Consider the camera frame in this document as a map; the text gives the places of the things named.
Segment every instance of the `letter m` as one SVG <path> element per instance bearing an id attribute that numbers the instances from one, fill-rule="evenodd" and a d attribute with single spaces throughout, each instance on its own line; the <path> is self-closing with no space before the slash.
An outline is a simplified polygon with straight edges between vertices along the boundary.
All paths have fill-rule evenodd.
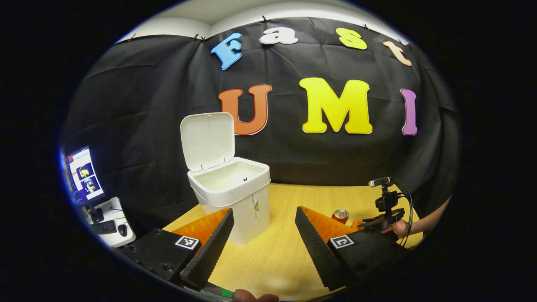
<path id="1" fill-rule="evenodd" d="M 307 133 L 323 133 L 326 124 L 323 123 L 322 113 L 326 115 L 330 126 L 338 132 L 349 113 L 349 122 L 345 130 L 353 134 L 370 134 L 373 126 L 369 123 L 367 109 L 367 91 L 369 84 L 359 80 L 349 80 L 338 98 L 328 83 L 318 77 L 304 78 L 299 85 L 308 94 L 308 122 L 302 125 Z"/>

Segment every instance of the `computer screen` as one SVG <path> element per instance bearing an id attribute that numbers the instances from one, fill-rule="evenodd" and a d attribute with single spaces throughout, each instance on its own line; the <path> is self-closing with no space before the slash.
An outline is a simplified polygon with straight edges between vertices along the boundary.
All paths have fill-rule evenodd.
<path id="1" fill-rule="evenodd" d="M 72 153 L 66 159 L 71 201 L 77 205 L 94 204 L 105 196 L 91 160 L 88 146 Z"/>

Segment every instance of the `trash bin lid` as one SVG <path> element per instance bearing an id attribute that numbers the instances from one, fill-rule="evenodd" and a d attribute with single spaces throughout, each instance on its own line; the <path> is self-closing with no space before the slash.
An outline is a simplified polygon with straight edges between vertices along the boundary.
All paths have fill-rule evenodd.
<path id="1" fill-rule="evenodd" d="M 186 166 L 201 171 L 230 161 L 235 156 L 235 128 L 228 112 L 193 114 L 180 126 Z"/>

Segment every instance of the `desk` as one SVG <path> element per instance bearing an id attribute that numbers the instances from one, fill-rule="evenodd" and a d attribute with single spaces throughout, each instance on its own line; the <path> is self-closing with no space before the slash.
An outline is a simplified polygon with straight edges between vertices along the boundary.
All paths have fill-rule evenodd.
<path id="1" fill-rule="evenodd" d="M 125 237 L 121 236 L 119 232 L 99 235 L 99 238 L 104 241 L 106 245 L 116 248 L 126 245 L 127 243 L 131 243 L 136 239 L 134 231 L 130 228 L 129 223 L 127 222 L 127 218 L 125 218 L 125 214 L 121 208 L 119 198 L 114 197 L 100 204 L 99 207 L 103 210 L 104 218 L 102 222 L 114 220 L 116 228 L 122 224 L 125 224 L 127 226 L 127 236 Z M 86 221 L 90 225 L 93 224 L 91 217 L 89 217 L 89 214 L 86 215 Z"/>
<path id="2" fill-rule="evenodd" d="M 245 246 L 227 242 L 209 282 L 230 291 L 246 289 L 256 297 L 276 294 L 282 301 L 308 300 L 329 294 L 295 225 L 296 207 L 302 205 L 328 217 L 344 208 L 349 212 L 346 224 L 351 226 L 355 218 L 380 214 L 375 200 L 381 196 L 381 187 L 271 183 L 269 188 L 270 227 Z M 390 190 L 396 189 L 396 186 L 390 187 Z M 403 219 L 408 221 L 409 204 L 404 197 L 395 206 L 401 207 L 405 209 Z M 204 215 L 197 205 L 163 230 L 172 232 Z M 414 211 L 414 222 L 418 219 Z M 416 245 L 422 237 L 422 233 L 410 236 L 405 246 Z"/>

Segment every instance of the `human hand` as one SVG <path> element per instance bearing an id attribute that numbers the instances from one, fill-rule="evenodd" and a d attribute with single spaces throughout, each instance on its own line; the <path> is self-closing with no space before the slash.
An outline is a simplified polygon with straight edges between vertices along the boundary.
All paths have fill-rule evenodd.
<path id="1" fill-rule="evenodd" d="M 247 290 L 236 290 L 231 302 L 278 302 L 280 297 L 274 294 L 264 294 L 258 299 Z"/>
<path id="2" fill-rule="evenodd" d="M 392 224 L 391 226 L 383 229 L 380 231 L 382 234 L 386 234 L 389 231 L 394 231 L 394 233 L 397 235 L 397 238 L 401 239 L 405 236 L 405 231 L 407 230 L 408 223 L 404 221 L 403 219 L 400 219 L 396 223 Z"/>

